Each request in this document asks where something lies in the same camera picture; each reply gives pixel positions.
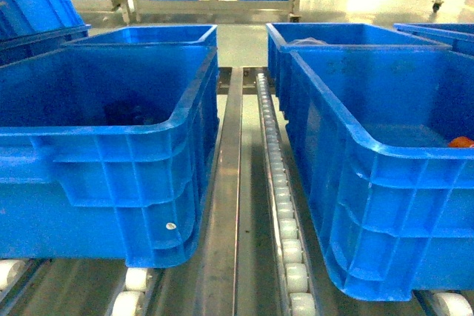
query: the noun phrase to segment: white roller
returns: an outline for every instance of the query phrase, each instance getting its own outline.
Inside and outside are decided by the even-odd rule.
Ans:
[[[282,240],[293,240],[298,238],[298,225],[294,218],[282,218],[279,221],[280,237]]]
[[[285,174],[274,174],[272,175],[272,178],[276,188],[284,187],[287,185],[287,176]]]
[[[146,292],[151,275],[148,268],[129,268],[125,276],[125,289],[134,292]]]
[[[144,298],[143,292],[121,292],[113,303],[112,316],[139,316]]]
[[[24,260],[0,260],[0,290],[5,290],[24,268]]]
[[[464,296],[455,292],[438,292],[433,295],[446,316],[473,316],[473,309]]]
[[[316,306],[311,294],[296,292],[290,294],[292,316],[316,316]]]
[[[293,204],[291,201],[280,201],[276,203],[276,214],[278,218],[293,218]]]
[[[287,271],[288,292],[307,292],[308,274],[306,266],[302,263],[288,263],[285,269]]]
[[[291,201],[290,196],[290,189],[288,186],[275,189],[275,200],[277,203]]]
[[[299,240],[283,240],[283,262],[286,263],[302,263],[303,255],[301,242]]]

